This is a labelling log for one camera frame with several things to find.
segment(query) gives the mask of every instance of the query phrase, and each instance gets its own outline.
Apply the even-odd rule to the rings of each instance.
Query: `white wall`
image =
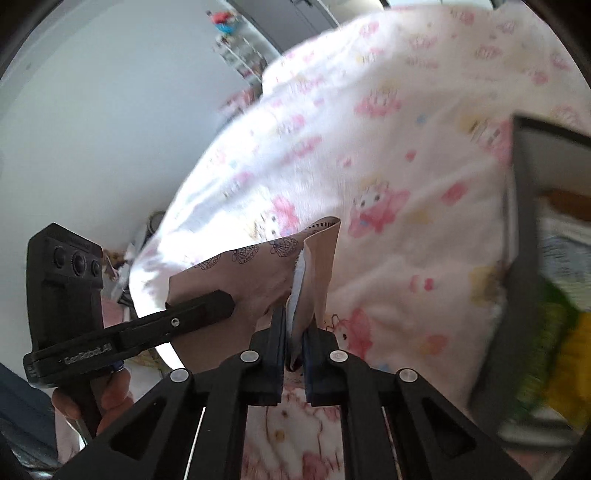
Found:
[[[57,222],[122,247],[168,205],[243,80],[212,52],[215,0],[66,0],[0,82],[0,362],[30,351],[27,241]]]

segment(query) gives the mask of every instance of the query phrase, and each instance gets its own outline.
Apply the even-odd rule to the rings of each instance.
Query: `camera lens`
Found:
[[[57,268],[61,268],[66,264],[66,251],[62,247],[56,247],[53,251],[53,263]]]
[[[98,263],[96,260],[93,260],[90,264],[90,271],[95,277],[98,277],[100,274],[100,263]]]
[[[86,271],[86,259],[78,252],[72,257],[72,268],[74,269],[74,273],[79,277],[84,275],[84,272]]]

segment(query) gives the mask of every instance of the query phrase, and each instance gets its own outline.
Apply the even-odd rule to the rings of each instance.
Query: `yellow cloth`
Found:
[[[579,316],[560,347],[545,397],[575,429],[586,428],[591,420],[591,313]]]

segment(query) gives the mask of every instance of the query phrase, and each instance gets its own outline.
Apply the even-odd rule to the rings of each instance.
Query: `bed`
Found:
[[[174,275],[334,216],[320,326],[465,410],[511,261],[511,116],[588,133],[589,105],[571,55],[524,5],[395,8],[305,42],[267,68],[262,98],[180,187],[132,268],[137,313],[164,308]],[[160,348],[171,367],[199,369],[190,342],[175,347]],[[344,478],[338,419],[294,379],[278,407],[251,408],[243,477]]]

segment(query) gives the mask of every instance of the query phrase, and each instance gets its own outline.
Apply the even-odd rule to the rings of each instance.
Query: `finger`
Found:
[[[51,395],[51,403],[64,417],[72,420],[80,420],[82,413],[80,407],[68,395],[56,388]]]
[[[96,434],[98,435],[101,433],[105,428],[111,425],[111,423],[128,411],[133,405],[134,399],[131,394],[129,394],[117,407],[105,413],[105,416],[103,416],[103,419],[99,423],[99,427],[96,429]]]
[[[100,406],[105,410],[111,410],[121,405],[128,396],[130,380],[131,374],[126,368],[111,375],[111,379],[100,398]]]

